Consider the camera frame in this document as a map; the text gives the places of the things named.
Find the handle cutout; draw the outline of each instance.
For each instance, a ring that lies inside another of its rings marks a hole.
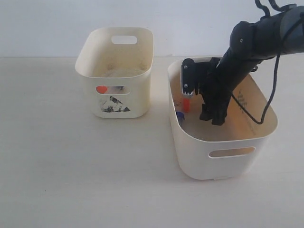
[[[97,86],[96,91],[99,94],[115,95],[121,94],[126,95],[130,93],[130,88],[126,86]]]
[[[112,43],[114,44],[136,44],[137,37],[135,36],[112,36]]]
[[[239,149],[229,149],[229,150],[219,150],[212,151],[209,154],[210,158],[226,158],[231,156],[243,156],[253,153],[256,149],[254,147],[239,148]]]

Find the small storage bin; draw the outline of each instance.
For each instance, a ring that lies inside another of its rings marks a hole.
[[[211,58],[194,58],[196,62]],[[190,111],[179,124],[177,113],[182,112],[182,60],[168,68],[171,128],[181,169],[198,180],[225,179],[239,176],[253,165],[264,143],[277,127],[277,116],[269,107],[263,125],[254,123],[231,99],[228,116],[222,126],[201,121],[201,95],[190,99]],[[248,75],[234,90],[234,95],[257,119],[260,118],[266,98]]]
[[[87,38],[75,64],[91,112],[136,118],[150,107],[153,34],[145,28],[101,28]]]

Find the white table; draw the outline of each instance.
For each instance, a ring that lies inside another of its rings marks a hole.
[[[86,110],[75,58],[0,59],[0,228],[302,228],[304,55],[281,59],[279,127],[251,172],[220,181],[179,168],[166,75],[177,59],[155,58],[136,120]],[[267,97],[273,68],[254,73]]]

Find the red object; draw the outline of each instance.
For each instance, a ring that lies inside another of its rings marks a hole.
[[[183,110],[185,113],[188,113],[190,111],[190,99],[188,98],[183,99]]]
[[[108,88],[106,86],[97,86],[96,91],[100,94],[105,94]]]

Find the white wall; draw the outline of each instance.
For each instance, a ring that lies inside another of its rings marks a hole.
[[[152,30],[156,56],[218,55],[238,22],[262,15],[254,0],[0,0],[0,57],[74,57],[92,30],[114,26]]]

